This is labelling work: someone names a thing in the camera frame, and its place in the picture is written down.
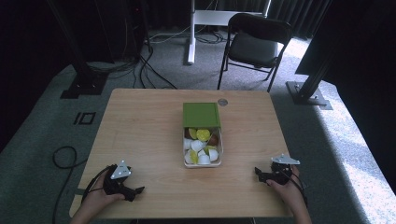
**gray carpet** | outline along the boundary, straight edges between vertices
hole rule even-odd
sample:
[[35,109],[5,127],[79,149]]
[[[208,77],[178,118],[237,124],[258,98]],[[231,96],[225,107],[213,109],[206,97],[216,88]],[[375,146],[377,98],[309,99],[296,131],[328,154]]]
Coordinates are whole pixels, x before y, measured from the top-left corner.
[[[314,223],[395,223],[395,196],[376,166],[336,88],[325,82],[319,86],[324,97],[331,102],[333,110],[295,105],[288,93],[286,81],[306,80],[306,76],[294,75],[294,71],[307,45],[302,40],[292,40],[279,68],[271,97],[290,155],[302,162],[300,170],[304,182],[309,186],[306,194],[311,217]],[[197,42],[193,65],[186,64],[186,38],[173,38],[152,46],[154,53],[149,64],[178,89],[214,90],[217,87],[223,43],[212,45]],[[143,47],[142,55],[148,57],[147,47]],[[101,68],[115,66],[90,64]],[[74,100],[60,99],[75,76],[72,66],[66,67],[51,81],[30,116],[0,154],[0,223],[51,223],[56,199],[69,172],[53,164],[54,151],[59,147],[71,146],[77,150],[78,161],[87,159],[112,90],[143,88],[138,75],[140,66],[141,63],[134,71],[110,74],[101,95],[81,95]],[[142,79],[146,88],[171,88],[150,69],[143,70]],[[267,85],[268,81],[262,82],[261,74],[231,67],[224,74],[221,89],[266,91]],[[96,116],[91,125],[75,124],[78,113],[93,112]],[[57,153],[56,158],[62,165],[73,162],[71,150]],[[84,164],[75,168],[65,187],[56,214],[57,223],[68,223],[70,220],[68,210],[83,169]],[[353,173],[354,170],[363,171],[363,174]],[[373,194],[374,190],[380,190],[381,193],[369,195],[370,197],[366,195]],[[277,217],[255,217],[254,220],[139,220],[139,223],[253,221],[292,223],[291,218]],[[93,223],[130,223],[130,220],[97,219]]]

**metal stand base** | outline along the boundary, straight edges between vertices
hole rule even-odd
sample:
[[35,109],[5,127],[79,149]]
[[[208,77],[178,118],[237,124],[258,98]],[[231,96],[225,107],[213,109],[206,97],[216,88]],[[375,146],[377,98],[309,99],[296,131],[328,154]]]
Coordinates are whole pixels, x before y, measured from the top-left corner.
[[319,89],[317,89],[309,99],[301,99],[298,93],[300,88],[304,85],[303,82],[288,81],[286,82],[286,85],[288,86],[289,92],[295,104],[318,105],[319,108],[322,110],[332,110],[332,105],[328,100],[325,100],[323,98],[323,95],[321,94]]
[[78,85],[78,76],[75,77],[69,89],[64,91],[61,99],[77,99],[80,95],[100,95],[106,85],[108,74],[97,75],[90,86]]

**food container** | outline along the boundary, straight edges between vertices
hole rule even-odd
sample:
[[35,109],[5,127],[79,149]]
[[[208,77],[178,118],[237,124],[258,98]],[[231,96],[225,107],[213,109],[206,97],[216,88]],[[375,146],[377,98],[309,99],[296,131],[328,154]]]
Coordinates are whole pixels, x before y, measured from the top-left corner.
[[217,103],[184,103],[182,148],[187,168],[218,167],[223,156]]

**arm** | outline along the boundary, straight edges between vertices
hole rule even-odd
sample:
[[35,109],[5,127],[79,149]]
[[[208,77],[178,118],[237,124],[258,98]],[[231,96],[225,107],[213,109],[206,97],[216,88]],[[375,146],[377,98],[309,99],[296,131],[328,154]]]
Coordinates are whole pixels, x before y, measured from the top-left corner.
[[92,186],[92,191],[87,195],[80,208],[73,215],[70,224],[89,223],[109,204],[125,199],[122,194],[107,195],[105,193],[105,191],[102,189],[105,175],[106,172],[98,177],[96,183]]
[[[299,175],[297,167],[292,166],[295,175]],[[291,177],[296,183],[299,180],[296,176]],[[274,180],[267,180],[267,184],[272,187],[282,198],[283,202],[290,208],[294,215],[294,222],[296,224],[311,224],[311,217],[309,216],[308,209],[305,206],[304,198],[296,186],[289,181],[285,185],[279,185]]]

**desk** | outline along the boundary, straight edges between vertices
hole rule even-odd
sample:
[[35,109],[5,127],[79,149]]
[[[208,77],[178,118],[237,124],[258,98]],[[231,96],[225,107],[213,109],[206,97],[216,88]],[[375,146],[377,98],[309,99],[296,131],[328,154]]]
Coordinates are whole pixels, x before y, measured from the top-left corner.
[[[271,0],[265,1],[263,13],[249,12],[251,14],[267,16]],[[188,63],[193,64],[195,60],[195,25],[219,25],[227,26],[228,20],[235,15],[236,11],[195,10],[195,0],[191,0],[191,37],[189,47]]]
[[[217,168],[189,169],[182,149],[182,103],[217,102],[224,154]],[[271,157],[289,154],[270,95],[264,91],[116,89],[92,146],[79,189],[107,165],[132,166],[124,182],[145,186],[132,203],[111,204],[100,217],[283,217],[277,194],[254,174]],[[70,216],[77,211],[76,195]]]

